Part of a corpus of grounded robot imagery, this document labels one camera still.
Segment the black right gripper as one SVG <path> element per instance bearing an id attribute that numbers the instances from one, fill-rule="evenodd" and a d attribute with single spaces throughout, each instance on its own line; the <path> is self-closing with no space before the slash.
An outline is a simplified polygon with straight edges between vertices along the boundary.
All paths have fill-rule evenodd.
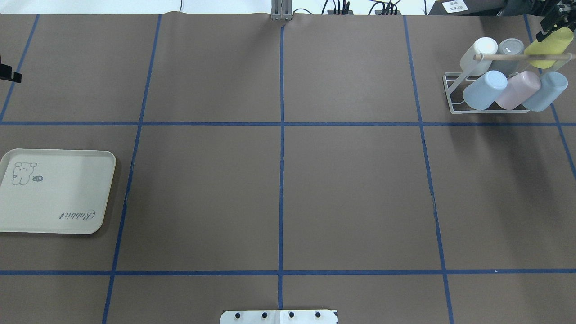
<path id="1" fill-rule="evenodd" d="M 547 36 L 562 27 L 572 32 L 576 27 L 575 0 L 545 0 L 541 7 L 541 36 Z"/>

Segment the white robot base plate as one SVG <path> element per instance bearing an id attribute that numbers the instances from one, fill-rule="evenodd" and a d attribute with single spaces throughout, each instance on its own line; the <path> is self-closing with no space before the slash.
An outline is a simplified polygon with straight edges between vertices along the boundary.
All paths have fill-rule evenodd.
<path id="1" fill-rule="evenodd" d="M 220 324 L 338 324 L 336 310 L 230 310 L 220 317 Z"/>

